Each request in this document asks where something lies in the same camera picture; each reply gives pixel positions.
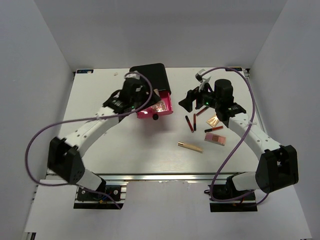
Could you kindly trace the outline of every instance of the robotic arm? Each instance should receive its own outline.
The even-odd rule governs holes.
[[[189,90],[179,105],[189,113],[193,110],[194,100],[195,109],[202,106],[214,108],[217,118],[242,137],[250,124],[250,117],[243,107],[234,102],[231,82],[227,79],[216,80],[212,91],[210,77],[203,78],[201,73],[203,70],[195,75],[200,86]],[[259,159],[257,170],[228,177],[225,192],[219,193],[220,197],[234,198],[248,190],[257,189],[268,194],[298,182],[297,152],[294,147],[282,146],[256,125],[251,126],[244,141]]]
[[[106,181],[86,169],[82,157],[88,148],[107,130],[120,123],[125,117],[103,118],[132,112],[142,106],[149,97],[149,86],[137,74],[126,76],[123,88],[111,94],[95,114],[96,120],[87,121],[75,132],[64,138],[55,137],[49,146],[47,166],[61,178],[73,185],[79,185],[97,192],[105,192]],[[161,98],[153,91],[148,108]]]

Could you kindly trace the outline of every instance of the white table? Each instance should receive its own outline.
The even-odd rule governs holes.
[[[185,115],[192,121],[193,113],[198,110],[188,113],[178,102],[186,97],[188,90],[199,85],[195,74],[200,69],[167,68],[173,114],[162,116],[157,121],[151,118],[138,119],[136,114],[126,117],[89,148],[83,157],[85,167],[99,174],[216,172],[240,137],[225,127],[216,132],[227,138],[225,146],[204,141],[204,130],[210,128],[206,121],[215,114],[214,109],[208,109],[197,118],[197,131],[191,133]],[[95,69],[93,73],[76,74],[64,120],[93,117],[111,93],[122,88],[124,74],[128,71],[129,69]],[[211,76],[212,87],[215,80],[230,80],[235,102],[245,108],[249,115],[252,114],[248,87],[239,75],[220,69],[213,71]],[[83,123],[64,124],[59,136],[68,135],[81,124]],[[178,142],[200,146],[203,153],[178,147]],[[257,165],[258,159],[243,143],[223,172],[256,171]]]
[[[178,102],[189,89],[197,86],[194,75],[199,69],[167,69],[173,114],[161,117],[158,121],[137,119],[131,115],[96,141],[83,158],[85,166],[93,172],[128,174],[104,176],[109,179],[130,182],[188,178],[188,182],[132,181],[126,188],[124,206],[120,211],[74,209],[75,186],[39,186],[25,231],[35,232],[35,240],[310,238],[293,186],[273,192],[258,207],[258,212],[210,212],[209,197],[203,194],[210,180],[199,180],[205,178],[200,173],[214,173],[240,138],[224,128],[217,133],[227,137],[226,146],[204,141],[204,129],[209,128],[206,120],[212,117],[214,110],[207,110],[200,115],[197,131],[190,132],[184,116],[192,115],[180,107]],[[123,75],[127,71],[95,69],[92,74],[76,74],[64,119],[93,116],[110,94],[122,87]],[[217,70],[212,73],[212,86],[220,78],[232,82],[235,101],[250,115],[251,99],[243,80],[234,72]],[[138,129],[133,127],[135,124],[139,124]],[[80,125],[63,125],[59,136],[67,135]],[[203,154],[178,147],[179,141],[203,147]],[[223,172],[255,171],[257,164],[256,156],[243,143]],[[133,175],[142,173],[153,175]],[[186,178],[183,175],[157,175],[165,173],[198,175],[188,175]],[[59,183],[57,179],[56,176],[48,175],[46,181]],[[256,191],[256,195],[259,200],[264,193]]]

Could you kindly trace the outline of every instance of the white wall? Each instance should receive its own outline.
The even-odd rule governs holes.
[[[0,1],[0,235],[19,240],[35,185],[24,166],[28,141],[61,119],[72,72],[33,0]],[[49,130],[31,151],[38,178],[46,172]]]
[[[35,0],[77,68],[251,67],[287,0]]]
[[[320,239],[320,1],[288,0],[251,69],[268,133],[298,152],[295,185],[313,239]]]

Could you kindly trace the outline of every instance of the black lid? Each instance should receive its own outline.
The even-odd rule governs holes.
[[[159,92],[168,91],[171,95],[166,68],[162,63],[133,66],[130,68],[130,72],[134,71],[144,75],[151,82],[153,89],[158,89]]]

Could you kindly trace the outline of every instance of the beige tube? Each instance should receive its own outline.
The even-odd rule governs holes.
[[[192,144],[189,144],[189,143],[184,143],[184,142],[180,142],[179,141],[178,142],[178,146],[186,148],[186,149],[190,149],[190,150],[193,150],[193,151],[196,151],[196,152],[201,153],[201,154],[203,152],[202,147],[195,146],[195,145],[192,145]]]

